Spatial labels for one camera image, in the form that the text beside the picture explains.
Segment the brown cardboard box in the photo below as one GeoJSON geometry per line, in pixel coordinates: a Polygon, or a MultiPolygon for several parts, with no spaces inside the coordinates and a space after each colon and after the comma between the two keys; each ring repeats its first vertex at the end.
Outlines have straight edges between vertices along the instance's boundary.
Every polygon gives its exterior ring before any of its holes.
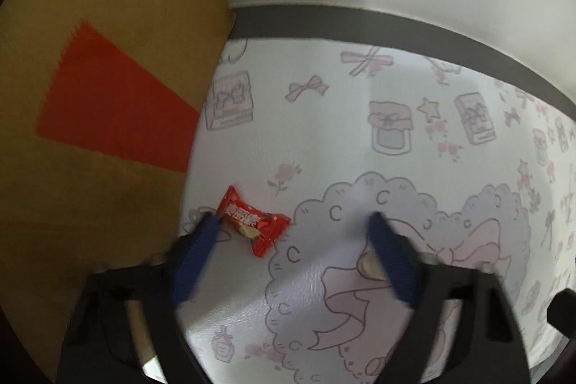
{"type": "Polygon", "coordinates": [[[54,377],[88,270],[167,248],[226,0],[1,0],[1,306],[54,377]]]}

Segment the pink patterned table mat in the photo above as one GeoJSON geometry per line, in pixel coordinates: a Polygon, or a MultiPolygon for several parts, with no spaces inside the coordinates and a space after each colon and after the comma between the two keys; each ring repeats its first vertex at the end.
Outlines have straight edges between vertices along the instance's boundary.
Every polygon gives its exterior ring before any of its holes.
{"type": "Polygon", "coordinates": [[[179,310],[217,383],[370,383],[409,317],[366,221],[501,279],[531,366],[575,284],[575,123],[518,86],[397,49],[324,40],[226,44],[195,138],[192,230],[235,187],[291,224],[263,257],[222,233],[179,310]]]}

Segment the red candy wrapper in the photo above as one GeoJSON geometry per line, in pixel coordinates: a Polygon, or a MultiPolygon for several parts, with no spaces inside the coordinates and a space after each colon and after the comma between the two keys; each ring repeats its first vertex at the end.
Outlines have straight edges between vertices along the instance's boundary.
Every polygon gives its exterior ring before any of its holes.
{"type": "Polygon", "coordinates": [[[230,185],[216,215],[226,227],[250,241],[252,254],[263,258],[273,248],[292,220],[282,213],[263,212],[246,203],[230,185]]]}

